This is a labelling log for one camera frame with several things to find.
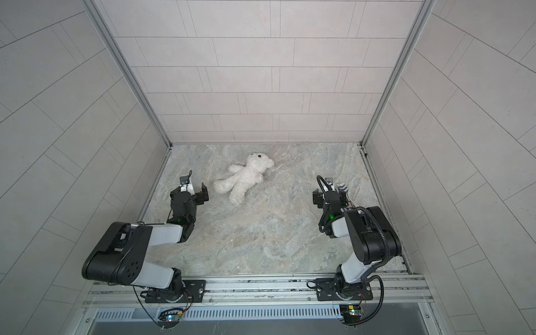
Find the white teddy bear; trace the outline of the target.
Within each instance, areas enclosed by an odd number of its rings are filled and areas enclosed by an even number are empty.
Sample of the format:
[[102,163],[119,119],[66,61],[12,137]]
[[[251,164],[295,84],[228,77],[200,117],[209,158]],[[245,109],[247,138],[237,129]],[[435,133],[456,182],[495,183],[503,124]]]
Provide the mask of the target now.
[[252,153],[247,157],[245,166],[232,164],[228,171],[232,176],[224,180],[216,180],[213,184],[218,194],[230,193],[229,201],[233,205],[241,205],[246,193],[256,184],[263,182],[263,174],[274,167],[274,161],[263,153]]

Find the blue white striped sweater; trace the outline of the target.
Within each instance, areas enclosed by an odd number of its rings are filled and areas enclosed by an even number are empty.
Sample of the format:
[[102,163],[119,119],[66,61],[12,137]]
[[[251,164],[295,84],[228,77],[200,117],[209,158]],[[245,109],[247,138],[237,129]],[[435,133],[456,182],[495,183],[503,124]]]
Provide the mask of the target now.
[[339,193],[348,193],[348,191],[349,191],[348,187],[344,183],[338,184],[337,185],[337,190],[338,190]]

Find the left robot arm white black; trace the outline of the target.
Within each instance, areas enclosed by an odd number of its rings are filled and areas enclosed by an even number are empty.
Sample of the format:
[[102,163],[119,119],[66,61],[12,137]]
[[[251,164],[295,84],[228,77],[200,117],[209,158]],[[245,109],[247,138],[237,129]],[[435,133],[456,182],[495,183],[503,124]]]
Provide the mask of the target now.
[[151,263],[146,255],[149,247],[186,242],[195,227],[197,206],[208,200],[205,185],[195,192],[189,177],[182,177],[170,193],[166,223],[112,223],[84,262],[82,277],[144,288],[140,296],[147,304],[201,303],[206,281],[185,280],[180,269]]

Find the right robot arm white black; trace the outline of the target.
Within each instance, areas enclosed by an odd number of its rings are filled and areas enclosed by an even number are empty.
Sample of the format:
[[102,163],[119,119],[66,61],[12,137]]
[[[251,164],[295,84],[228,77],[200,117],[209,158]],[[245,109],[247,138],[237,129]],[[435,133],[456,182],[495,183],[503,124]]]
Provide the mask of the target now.
[[353,207],[341,188],[323,184],[312,193],[312,199],[322,209],[319,231],[332,239],[347,237],[353,248],[349,259],[338,266],[334,278],[320,291],[341,300],[370,300],[369,276],[402,254],[398,235],[381,208]]

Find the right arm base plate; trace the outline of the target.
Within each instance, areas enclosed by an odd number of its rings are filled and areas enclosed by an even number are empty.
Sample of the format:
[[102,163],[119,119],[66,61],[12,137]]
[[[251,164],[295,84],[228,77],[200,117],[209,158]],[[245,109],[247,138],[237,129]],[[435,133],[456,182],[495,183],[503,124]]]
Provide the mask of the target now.
[[343,279],[318,278],[307,283],[307,287],[315,290],[320,302],[335,301],[370,301],[374,298],[368,283],[346,283]]

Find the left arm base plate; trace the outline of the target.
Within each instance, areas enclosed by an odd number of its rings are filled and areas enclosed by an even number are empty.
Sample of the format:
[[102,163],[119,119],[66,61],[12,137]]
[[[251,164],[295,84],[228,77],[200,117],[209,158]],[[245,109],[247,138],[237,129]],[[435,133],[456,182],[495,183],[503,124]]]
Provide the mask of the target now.
[[205,280],[173,281],[167,289],[150,288],[140,296],[148,304],[201,303],[206,284]]

